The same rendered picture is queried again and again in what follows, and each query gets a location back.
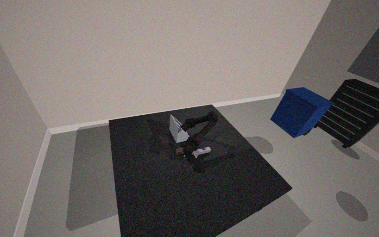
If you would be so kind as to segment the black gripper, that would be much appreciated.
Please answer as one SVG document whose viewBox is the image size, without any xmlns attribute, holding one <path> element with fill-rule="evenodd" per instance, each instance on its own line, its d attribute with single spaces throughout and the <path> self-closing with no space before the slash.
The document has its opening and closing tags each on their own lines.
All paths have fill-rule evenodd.
<svg viewBox="0 0 379 237">
<path fill-rule="evenodd" d="M 186 144 L 186 142 L 181 143 L 181 144 L 180 144 L 181 148 L 182 148 L 182 147 L 185 147 L 185 144 Z M 185 157 L 186 157 L 186 159 L 188 160 L 188 162 L 195 161 L 195 159 L 196 159 L 195 156 L 194 156 L 192 153 L 191 153 L 190 156 L 186 156 L 186 155 L 185 155 Z"/>
</svg>

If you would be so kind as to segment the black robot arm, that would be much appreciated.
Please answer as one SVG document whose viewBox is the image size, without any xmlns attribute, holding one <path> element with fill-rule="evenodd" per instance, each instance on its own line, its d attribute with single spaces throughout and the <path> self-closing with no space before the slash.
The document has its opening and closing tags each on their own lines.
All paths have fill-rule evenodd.
<svg viewBox="0 0 379 237">
<path fill-rule="evenodd" d="M 198 145 L 202 142 L 203 137 L 216 125 L 218 122 L 218 116 L 214 111 L 209 112 L 208 115 L 200 117 L 200 118 L 190 118 L 186 119 L 183 125 L 180 125 L 181 128 L 186 132 L 189 128 L 193 128 L 196 124 L 209 121 L 205 127 L 199 132 L 193 135 L 192 137 L 188 137 L 186 140 L 184 154 L 186 156 L 190 156 L 193 151 L 198 149 Z"/>
</svg>

